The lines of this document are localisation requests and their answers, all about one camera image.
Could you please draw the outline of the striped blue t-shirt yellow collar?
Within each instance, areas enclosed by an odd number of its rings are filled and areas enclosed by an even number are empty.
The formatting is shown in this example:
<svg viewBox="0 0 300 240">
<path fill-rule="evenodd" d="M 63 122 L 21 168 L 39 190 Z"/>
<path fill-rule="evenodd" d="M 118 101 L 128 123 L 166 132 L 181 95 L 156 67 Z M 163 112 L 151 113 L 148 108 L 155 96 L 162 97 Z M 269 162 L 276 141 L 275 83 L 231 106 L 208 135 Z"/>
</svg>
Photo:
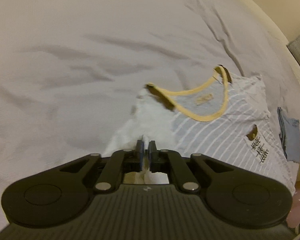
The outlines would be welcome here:
<svg viewBox="0 0 300 240">
<path fill-rule="evenodd" d="M 133 147 L 137 140 L 201 153 L 275 179 L 294 193 L 292 169 L 270 125 L 260 76 L 242 77 L 223 66 L 201 86 L 173 92 L 149 83 L 136 98 L 131 118 L 110 140 L 104 155 Z"/>
</svg>

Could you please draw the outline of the folded blue garment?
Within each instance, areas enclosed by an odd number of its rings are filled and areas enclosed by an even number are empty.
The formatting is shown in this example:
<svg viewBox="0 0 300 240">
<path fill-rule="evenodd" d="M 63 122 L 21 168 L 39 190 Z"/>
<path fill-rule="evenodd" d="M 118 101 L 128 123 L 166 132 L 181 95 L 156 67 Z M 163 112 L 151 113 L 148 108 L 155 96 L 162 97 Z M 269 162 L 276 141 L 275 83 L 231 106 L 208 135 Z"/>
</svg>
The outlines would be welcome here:
<svg viewBox="0 0 300 240">
<path fill-rule="evenodd" d="M 300 122 L 289 118 L 281 107 L 277 108 L 280 141 L 287 161 L 300 163 Z"/>
</svg>

